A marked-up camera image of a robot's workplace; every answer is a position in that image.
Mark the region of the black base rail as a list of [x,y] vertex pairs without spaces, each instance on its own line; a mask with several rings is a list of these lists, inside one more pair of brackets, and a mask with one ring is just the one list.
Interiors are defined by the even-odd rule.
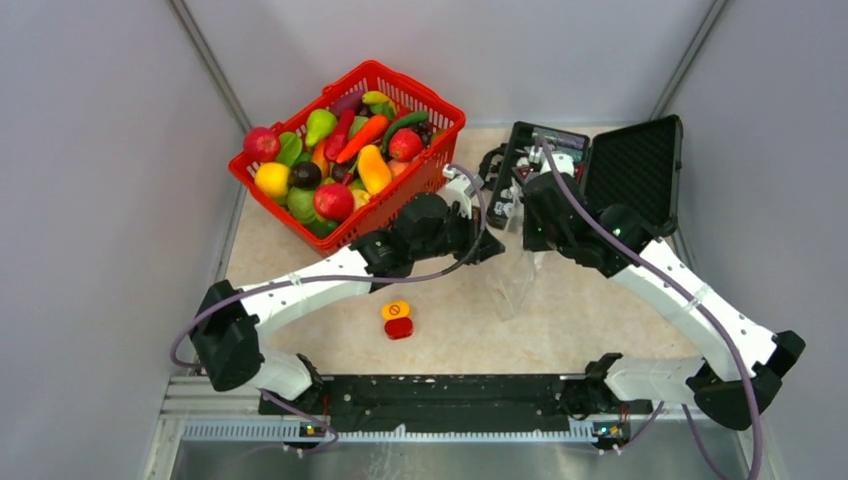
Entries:
[[618,400],[580,375],[337,375],[293,406],[341,433],[530,433],[568,431],[596,415],[649,415],[649,400]]

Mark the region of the yellow toy lemon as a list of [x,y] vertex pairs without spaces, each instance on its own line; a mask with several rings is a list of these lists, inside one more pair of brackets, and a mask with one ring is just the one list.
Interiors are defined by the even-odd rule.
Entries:
[[284,200],[289,192],[290,168],[282,163],[261,164],[254,177],[254,185],[275,202]]

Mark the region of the green toy pear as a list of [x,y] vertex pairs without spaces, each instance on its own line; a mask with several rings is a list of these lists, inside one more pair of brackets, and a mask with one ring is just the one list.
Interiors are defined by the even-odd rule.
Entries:
[[337,122],[337,117],[331,111],[327,109],[313,110],[306,121],[304,144],[308,148],[316,146],[333,132]]

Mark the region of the red toy apple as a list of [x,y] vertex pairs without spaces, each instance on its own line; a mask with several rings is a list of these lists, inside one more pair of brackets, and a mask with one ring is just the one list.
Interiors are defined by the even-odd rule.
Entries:
[[313,196],[317,215],[336,222],[344,222],[355,210],[352,192],[339,183],[320,186]]
[[242,142],[242,153],[251,161],[274,161],[282,145],[279,136],[270,127],[258,126],[249,130]]

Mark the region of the clear zip top bag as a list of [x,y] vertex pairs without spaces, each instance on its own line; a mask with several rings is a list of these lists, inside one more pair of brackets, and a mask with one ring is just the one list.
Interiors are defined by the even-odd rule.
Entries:
[[504,245],[505,252],[484,264],[494,311],[502,321],[521,316],[529,293],[541,269],[544,253],[524,249],[524,206],[515,192],[509,203],[497,202],[506,215],[503,229],[493,229],[494,236]]

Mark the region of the orange toy carrot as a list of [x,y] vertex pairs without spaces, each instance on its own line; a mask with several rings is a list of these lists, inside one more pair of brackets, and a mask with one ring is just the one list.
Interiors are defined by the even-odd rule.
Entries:
[[349,139],[337,155],[335,162],[343,164],[350,161],[363,147],[377,139],[381,139],[389,125],[390,120],[385,115],[370,117]]

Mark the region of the yellow and red button toy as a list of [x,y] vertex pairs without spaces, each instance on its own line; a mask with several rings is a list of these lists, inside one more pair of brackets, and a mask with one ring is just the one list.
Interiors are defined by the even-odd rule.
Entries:
[[390,340],[401,340],[413,335],[414,322],[410,314],[411,307],[403,300],[386,303],[381,308],[383,330]]

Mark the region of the red toy apple on rim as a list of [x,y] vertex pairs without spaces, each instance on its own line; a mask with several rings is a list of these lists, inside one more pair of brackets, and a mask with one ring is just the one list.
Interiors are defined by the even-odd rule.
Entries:
[[251,161],[274,161],[282,145],[279,136],[270,127],[258,126],[249,130],[242,142],[242,153]]

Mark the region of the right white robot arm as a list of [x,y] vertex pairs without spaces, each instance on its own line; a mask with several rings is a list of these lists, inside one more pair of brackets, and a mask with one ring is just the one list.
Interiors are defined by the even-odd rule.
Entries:
[[743,431],[763,413],[798,361],[805,341],[774,333],[742,314],[675,255],[631,206],[592,211],[575,180],[551,172],[522,189],[525,247],[552,250],[595,269],[650,305],[698,349],[694,357],[645,359],[610,353],[590,363],[589,404],[612,412],[624,401],[695,406]]

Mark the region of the yellow orange toy mango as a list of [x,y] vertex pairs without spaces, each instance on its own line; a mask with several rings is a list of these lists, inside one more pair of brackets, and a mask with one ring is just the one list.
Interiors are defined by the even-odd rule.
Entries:
[[376,145],[363,147],[357,158],[357,172],[370,195],[377,195],[388,187],[393,174]]

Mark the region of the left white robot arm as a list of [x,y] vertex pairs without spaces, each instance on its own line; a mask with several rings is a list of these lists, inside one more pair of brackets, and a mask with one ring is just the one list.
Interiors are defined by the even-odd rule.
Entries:
[[301,354],[266,352],[276,331],[340,300],[502,254],[504,245],[486,228],[481,178],[456,164],[443,174],[448,181],[438,192],[414,195],[387,226],[310,266],[253,286],[211,285],[179,337],[194,347],[213,390],[266,390],[308,413],[320,401],[320,376]]

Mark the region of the red toy chili pepper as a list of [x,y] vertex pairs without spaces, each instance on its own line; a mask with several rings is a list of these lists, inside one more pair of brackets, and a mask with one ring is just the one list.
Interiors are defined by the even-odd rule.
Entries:
[[335,162],[338,159],[339,154],[347,144],[349,131],[355,117],[353,109],[346,109],[341,113],[335,128],[325,140],[324,157],[327,161]]

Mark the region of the green toy cucumber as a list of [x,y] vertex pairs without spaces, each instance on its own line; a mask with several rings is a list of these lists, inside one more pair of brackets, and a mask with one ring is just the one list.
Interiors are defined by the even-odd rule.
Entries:
[[403,128],[410,128],[414,125],[425,122],[429,119],[429,112],[426,110],[417,110],[407,113],[404,116],[398,117],[386,130],[382,142],[381,152],[387,154],[389,152],[389,144],[392,137]]

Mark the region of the black open case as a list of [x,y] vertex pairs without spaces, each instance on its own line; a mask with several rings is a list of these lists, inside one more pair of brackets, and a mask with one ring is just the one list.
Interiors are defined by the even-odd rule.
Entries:
[[598,211],[614,204],[633,208],[660,237],[677,229],[679,176],[682,169],[683,122],[677,115],[601,133],[593,138],[572,131],[517,121],[509,139],[490,150],[479,164],[484,187],[493,192],[488,224],[505,229],[514,186],[541,170],[530,158],[538,137],[555,154],[575,163],[581,196]]

